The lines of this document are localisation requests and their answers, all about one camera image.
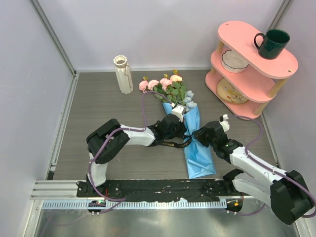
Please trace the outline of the black gold-lettered ribbon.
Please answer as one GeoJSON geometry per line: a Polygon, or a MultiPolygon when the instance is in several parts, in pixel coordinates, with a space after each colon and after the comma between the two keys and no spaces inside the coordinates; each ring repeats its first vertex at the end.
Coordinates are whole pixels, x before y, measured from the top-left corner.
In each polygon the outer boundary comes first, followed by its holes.
{"type": "Polygon", "coordinates": [[[154,147],[154,146],[166,146],[166,147],[172,147],[172,148],[184,148],[184,147],[187,147],[191,144],[192,142],[192,137],[189,136],[189,135],[184,135],[183,136],[183,139],[184,139],[184,142],[179,144],[179,143],[176,143],[176,142],[170,142],[170,141],[165,141],[165,140],[154,140],[152,144],[150,144],[149,146],[150,147],[154,147]]]}

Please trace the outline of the blue wrapping paper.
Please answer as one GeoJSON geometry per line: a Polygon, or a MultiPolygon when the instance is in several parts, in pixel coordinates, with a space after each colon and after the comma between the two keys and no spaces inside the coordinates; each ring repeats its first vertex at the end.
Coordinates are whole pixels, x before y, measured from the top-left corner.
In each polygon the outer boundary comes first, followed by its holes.
{"type": "Polygon", "coordinates": [[[188,177],[190,179],[216,174],[212,153],[209,147],[203,146],[192,135],[200,129],[200,113],[198,106],[184,114],[186,135],[192,136],[190,145],[184,147],[188,177]]]}

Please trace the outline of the pink rose flower bunch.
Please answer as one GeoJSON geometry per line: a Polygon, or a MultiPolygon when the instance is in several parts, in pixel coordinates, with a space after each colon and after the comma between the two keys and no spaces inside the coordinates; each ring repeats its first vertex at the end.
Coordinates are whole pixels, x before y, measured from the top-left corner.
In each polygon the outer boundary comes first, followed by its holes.
{"type": "Polygon", "coordinates": [[[139,90],[143,93],[154,91],[154,96],[161,102],[172,102],[175,105],[185,105],[186,87],[183,78],[176,69],[172,70],[172,75],[164,74],[160,80],[149,80],[143,77],[139,83],[139,90]]]}

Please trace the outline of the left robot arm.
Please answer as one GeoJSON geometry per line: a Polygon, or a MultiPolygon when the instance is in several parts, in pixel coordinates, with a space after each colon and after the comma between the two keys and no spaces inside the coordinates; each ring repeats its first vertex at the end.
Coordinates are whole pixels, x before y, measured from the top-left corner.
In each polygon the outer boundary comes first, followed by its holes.
{"type": "Polygon", "coordinates": [[[113,118],[92,132],[86,138],[89,152],[89,168],[86,181],[88,191],[94,197],[100,197],[105,191],[108,163],[128,145],[144,147],[171,146],[180,148],[180,144],[167,142],[172,138],[185,138],[187,131],[184,118],[168,114],[161,121],[146,128],[129,127],[113,118]]]}

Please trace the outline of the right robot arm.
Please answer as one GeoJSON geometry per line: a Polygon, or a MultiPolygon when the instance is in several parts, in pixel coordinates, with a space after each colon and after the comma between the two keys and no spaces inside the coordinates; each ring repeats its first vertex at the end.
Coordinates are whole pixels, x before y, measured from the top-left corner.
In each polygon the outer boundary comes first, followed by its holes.
{"type": "Polygon", "coordinates": [[[314,217],[315,213],[308,214],[308,211],[315,209],[316,199],[303,176],[296,170],[287,172],[255,156],[242,143],[227,137],[229,128],[226,120],[211,121],[193,132],[202,145],[213,148],[217,157],[236,166],[225,176],[225,193],[241,192],[253,196],[268,205],[287,225],[301,217],[314,217]]]}

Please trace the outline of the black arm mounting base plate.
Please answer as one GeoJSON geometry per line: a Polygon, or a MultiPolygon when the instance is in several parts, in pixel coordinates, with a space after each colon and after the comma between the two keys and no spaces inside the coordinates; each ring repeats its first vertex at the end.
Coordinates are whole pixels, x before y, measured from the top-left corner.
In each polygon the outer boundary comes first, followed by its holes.
{"type": "Polygon", "coordinates": [[[241,196],[224,180],[215,179],[162,179],[162,180],[107,180],[93,188],[86,181],[78,181],[77,197],[103,198],[126,202],[188,202],[218,201],[221,196],[241,196]]]}

